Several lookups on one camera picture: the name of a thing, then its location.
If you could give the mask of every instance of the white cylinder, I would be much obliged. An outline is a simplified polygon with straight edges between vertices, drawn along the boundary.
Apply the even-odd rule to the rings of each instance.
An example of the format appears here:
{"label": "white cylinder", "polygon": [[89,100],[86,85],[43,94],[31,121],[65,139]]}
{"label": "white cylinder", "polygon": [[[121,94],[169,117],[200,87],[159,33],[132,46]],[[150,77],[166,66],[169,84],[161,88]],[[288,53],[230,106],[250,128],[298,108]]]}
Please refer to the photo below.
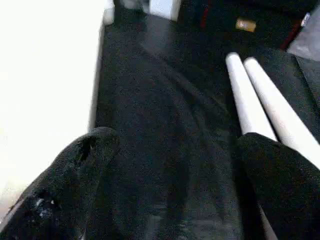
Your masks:
{"label": "white cylinder", "polygon": [[231,52],[226,56],[225,62],[242,133],[258,133],[276,141],[274,131],[239,55]]}
{"label": "white cylinder", "polygon": [[245,69],[282,143],[298,151],[320,169],[320,145],[284,96],[253,57]]}

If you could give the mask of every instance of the paper roll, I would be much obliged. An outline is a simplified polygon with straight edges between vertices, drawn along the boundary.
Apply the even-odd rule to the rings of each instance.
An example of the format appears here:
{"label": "paper roll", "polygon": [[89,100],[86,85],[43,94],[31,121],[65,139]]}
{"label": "paper roll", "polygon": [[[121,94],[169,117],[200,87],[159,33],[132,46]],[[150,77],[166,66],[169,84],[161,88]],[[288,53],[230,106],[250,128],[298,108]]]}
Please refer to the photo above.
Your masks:
{"label": "paper roll", "polygon": [[244,61],[252,85],[282,143],[320,169],[320,145],[263,68],[253,57]]}
{"label": "paper roll", "polygon": [[236,110],[243,134],[258,133],[277,140],[244,65],[235,52],[225,58]]}

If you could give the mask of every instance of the white wall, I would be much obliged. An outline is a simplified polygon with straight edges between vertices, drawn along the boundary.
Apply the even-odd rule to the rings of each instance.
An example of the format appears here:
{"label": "white wall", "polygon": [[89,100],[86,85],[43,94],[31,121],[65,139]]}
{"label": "white wall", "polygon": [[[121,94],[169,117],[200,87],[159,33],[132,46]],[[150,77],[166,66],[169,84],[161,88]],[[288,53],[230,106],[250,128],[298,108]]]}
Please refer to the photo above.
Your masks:
{"label": "white wall", "polygon": [[87,132],[103,0],[0,1],[0,219]]}

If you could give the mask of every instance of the red stripe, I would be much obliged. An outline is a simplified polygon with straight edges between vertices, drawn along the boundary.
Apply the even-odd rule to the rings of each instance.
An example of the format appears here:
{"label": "red stripe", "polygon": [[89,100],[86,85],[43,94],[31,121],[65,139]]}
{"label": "red stripe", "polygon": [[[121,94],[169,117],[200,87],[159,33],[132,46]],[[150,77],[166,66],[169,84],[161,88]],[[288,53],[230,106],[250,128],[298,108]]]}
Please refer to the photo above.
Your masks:
{"label": "red stripe", "polygon": [[202,20],[201,20],[201,23],[200,23],[200,27],[203,28],[203,29],[206,26],[206,21],[207,21],[207,17],[208,17],[208,13],[209,13],[210,7],[211,7],[211,0],[208,0],[208,5],[207,5],[207,7],[205,8],[205,10],[203,12]]}
{"label": "red stripe", "polygon": [[301,26],[301,20],[298,20],[294,25],[289,33],[288,37],[284,40],[282,45],[280,46],[280,49],[285,50],[289,46],[289,44],[295,39],[295,37],[298,35],[299,30]]}

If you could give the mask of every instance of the orange label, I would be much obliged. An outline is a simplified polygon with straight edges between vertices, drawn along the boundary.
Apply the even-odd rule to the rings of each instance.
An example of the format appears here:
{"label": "orange label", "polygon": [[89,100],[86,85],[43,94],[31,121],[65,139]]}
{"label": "orange label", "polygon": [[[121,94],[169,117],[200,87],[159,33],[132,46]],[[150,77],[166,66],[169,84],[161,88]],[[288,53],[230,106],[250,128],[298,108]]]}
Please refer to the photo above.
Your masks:
{"label": "orange label", "polygon": [[247,32],[252,32],[252,33],[255,31],[256,27],[257,27],[256,22],[251,21],[251,20],[244,20],[241,18],[238,18],[236,20],[236,24],[235,24],[236,29],[244,30]]}

